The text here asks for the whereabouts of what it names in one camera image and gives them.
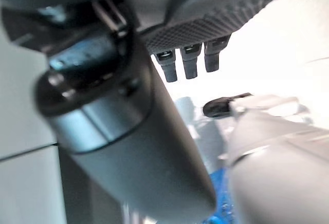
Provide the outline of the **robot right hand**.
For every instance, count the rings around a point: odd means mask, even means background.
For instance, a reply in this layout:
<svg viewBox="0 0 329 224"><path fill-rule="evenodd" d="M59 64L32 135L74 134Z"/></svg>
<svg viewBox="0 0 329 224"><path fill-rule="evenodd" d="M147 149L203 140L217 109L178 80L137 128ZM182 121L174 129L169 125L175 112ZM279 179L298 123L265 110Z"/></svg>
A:
<svg viewBox="0 0 329 224"><path fill-rule="evenodd" d="M216 194L151 55L176 81L175 49L189 77L273 0L1 0L15 45L43 53L34 86L59 147L110 196L164 223L196 223Z"/></svg>

